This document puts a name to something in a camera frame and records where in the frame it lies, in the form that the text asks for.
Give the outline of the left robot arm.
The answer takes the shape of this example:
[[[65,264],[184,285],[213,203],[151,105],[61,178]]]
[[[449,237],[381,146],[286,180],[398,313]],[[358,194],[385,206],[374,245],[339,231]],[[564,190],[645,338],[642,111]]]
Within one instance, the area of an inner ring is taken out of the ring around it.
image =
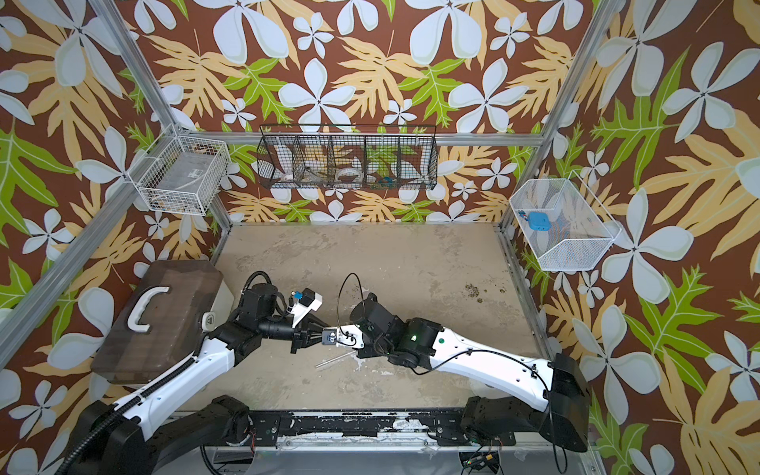
[[[79,416],[57,473],[150,474],[199,445],[241,439],[249,409],[230,397],[190,417],[170,416],[265,338],[289,340],[295,350],[312,346],[308,320],[322,304],[322,295],[309,288],[290,298],[267,282],[243,289],[227,321],[205,334],[188,356],[117,402],[90,405]]]

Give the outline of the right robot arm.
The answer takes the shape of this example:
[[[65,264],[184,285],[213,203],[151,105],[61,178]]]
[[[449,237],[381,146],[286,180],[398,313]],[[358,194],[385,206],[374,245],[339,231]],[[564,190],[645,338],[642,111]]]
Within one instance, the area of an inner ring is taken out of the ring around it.
[[[422,376],[464,376],[504,392],[501,399],[468,400],[462,428],[473,439],[535,431],[557,447],[589,447],[591,391],[579,364],[558,352],[550,359],[520,356],[473,342],[443,325],[391,314],[375,295],[359,303],[346,326],[327,328],[326,346],[345,346],[360,358],[384,357]]]

